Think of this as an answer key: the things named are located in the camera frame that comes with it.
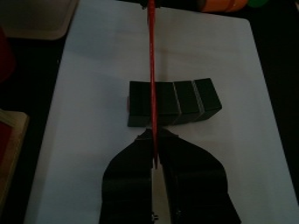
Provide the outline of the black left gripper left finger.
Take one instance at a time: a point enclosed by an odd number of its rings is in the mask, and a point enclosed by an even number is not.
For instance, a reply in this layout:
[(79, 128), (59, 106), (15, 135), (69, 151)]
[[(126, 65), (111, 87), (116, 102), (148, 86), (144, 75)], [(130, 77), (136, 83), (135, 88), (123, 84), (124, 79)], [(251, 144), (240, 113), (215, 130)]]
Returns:
[(152, 224), (152, 131), (147, 129), (108, 163), (99, 224)]

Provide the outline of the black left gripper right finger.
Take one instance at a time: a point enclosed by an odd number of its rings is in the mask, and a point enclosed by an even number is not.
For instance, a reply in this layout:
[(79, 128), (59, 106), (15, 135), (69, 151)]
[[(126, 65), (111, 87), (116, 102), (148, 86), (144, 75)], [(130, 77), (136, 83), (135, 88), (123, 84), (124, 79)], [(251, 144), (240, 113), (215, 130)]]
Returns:
[(240, 224), (220, 161), (170, 130), (158, 136), (171, 223)]

